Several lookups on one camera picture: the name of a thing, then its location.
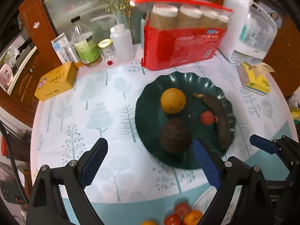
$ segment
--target barcode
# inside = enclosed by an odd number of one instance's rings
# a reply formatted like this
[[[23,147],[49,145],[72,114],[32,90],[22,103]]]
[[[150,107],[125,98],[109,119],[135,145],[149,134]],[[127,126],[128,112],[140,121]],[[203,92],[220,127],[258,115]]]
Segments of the barcode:
[[[211,52],[212,52],[211,50],[207,50],[207,52],[205,53],[204,57],[207,58]]]

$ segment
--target red object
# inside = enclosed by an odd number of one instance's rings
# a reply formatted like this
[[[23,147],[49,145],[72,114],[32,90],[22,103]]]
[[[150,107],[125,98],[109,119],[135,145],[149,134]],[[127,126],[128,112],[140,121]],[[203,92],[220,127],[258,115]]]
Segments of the red object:
[[[4,156],[4,157],[8,154],[7,147],[6,147],[6,142],[5,142],[5,139],[4,139],[3,136],[2,136],[2,139],[1,139],[1,153],[2,153],[2,156]]]
[[[204,111],[200,115],[200,122],[205,125],[211,125],[215,120],[214,114],[211,111]]]
[[[180,219],[179,215],[172,214],[172,215],[167,216],[163,223],[164,223],[164,225],[180,225],[181,219]]]
[[[191,208],[186,202],[180,203],[174,207],[174,213],[182,217],[186,216],[190,212]]]
[[[232,12],[231,9],[205,0],[131,0],[134,5],[148,2],[170,2],[207,6]],[[214,56],[227,30],[218,28],[156,30],[146,22],[144,57],[141,65],[150,70],[162,70],[183,64],[207,60]]]

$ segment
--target black cable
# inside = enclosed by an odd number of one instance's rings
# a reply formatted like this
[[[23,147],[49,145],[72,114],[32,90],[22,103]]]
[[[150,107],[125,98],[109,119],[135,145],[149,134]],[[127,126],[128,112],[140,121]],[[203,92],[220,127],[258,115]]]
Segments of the black cable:
[[[17,185],[19,187],[19,190],[22,194],[22,197],[23,197],[23,200],[24,202],[28,205],[28,198],[25,194],[25,191],[24,191],[24,188],[22,186],[22,183],[21,183],[21,180],[20,180],[20,177],[18,175],[18,170],[17,170],[17,167],[16,167],[16,163],[15,163],[15,159],[14,159],[14,154],[13,154],[13,150],[11,148],[11,140],[10,138],[8,137],[8,134],[6,132],[6,129],[4,128],[4,125],[2,123],[2,121],[0,120],[0,131],[4,137],[4,140],[6,142],[6,146],[7,146],[7,150],[8,150],[8,154],[9,154],[9,157],[10,157],[10,164],[11,164],[11,167],[13,168],[13,175],[15,176],[15,179],[16,179],[16,182],[17,182]]]

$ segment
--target bottle label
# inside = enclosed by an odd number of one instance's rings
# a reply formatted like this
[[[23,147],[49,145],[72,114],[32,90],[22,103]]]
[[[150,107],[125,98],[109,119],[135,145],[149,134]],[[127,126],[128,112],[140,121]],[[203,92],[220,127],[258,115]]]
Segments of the bottle label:
[[[94,41],[93,35],[85,40],[74,43],[74,46],[84,64],[91,64],[100,57],[100,50]]]

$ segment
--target white bottle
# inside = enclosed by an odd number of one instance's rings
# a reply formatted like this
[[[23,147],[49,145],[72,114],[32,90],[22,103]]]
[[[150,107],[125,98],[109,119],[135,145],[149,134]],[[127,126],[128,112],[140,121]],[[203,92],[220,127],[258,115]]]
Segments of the white bottle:
[[[115,31],[110,35],[115,53],[120,61],[130,61],[134,57],[134,48],[129,29],[124,24],[114,26]]]

